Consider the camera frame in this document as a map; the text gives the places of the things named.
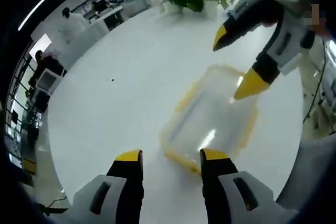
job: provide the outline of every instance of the transparent plastic container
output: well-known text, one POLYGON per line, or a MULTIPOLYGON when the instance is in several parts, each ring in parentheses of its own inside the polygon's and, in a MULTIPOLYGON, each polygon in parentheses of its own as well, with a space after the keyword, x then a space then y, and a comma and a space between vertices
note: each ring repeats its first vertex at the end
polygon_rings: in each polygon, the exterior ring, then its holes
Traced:
POLYGON ((239 155, 253 130, 258 99, 234 99, 243 76, 231 67, 214 65, 193 84, 160 132, 167 158, 200 173, 200 149, 221 150, 233 159, 239 155))

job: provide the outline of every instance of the black cable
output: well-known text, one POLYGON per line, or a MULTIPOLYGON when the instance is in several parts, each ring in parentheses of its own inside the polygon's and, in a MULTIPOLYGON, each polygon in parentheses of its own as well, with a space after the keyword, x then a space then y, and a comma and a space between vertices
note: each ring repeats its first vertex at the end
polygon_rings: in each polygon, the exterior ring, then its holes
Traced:
POLYGON ((65 197, 62 198, 62 199, 55 199, 55 200, 48 206, 48 208, 51 207, 55 202, 65 200, 66 198, 67 198, 67 196, 65 196, 65 197))
POLYGON ((303 119, 303 122, 305 122, 305 120, 309 117, 309 114, 310 114, 310 112, 311 112, 311 110, 312 110, 312 108, 313 108, 313 106, 314 106, 314 102, 315 102, 317 93, 319 92, 320 84, 321 84, 321 82, 322 82, 322 78, 323 78, 324 70, 326 69, 327 57, 326 57, 326 53, 325 53, 325 43, 324 43, 324 39, 322 39, 322 43, 323 43, 323 56, 324 56, 324 63, 323 63, 323 68, 322 68, 322 74, 321 74, 321 77, 320 77, 320 81, 319 81, 319 83, 317 84, 317 88, 316 88, 316 92, 315 92, 313 101, 311 102, 311 106, 310 106, 310 108, 309 108, 309 111, 308 111, 306 117, 303 119))

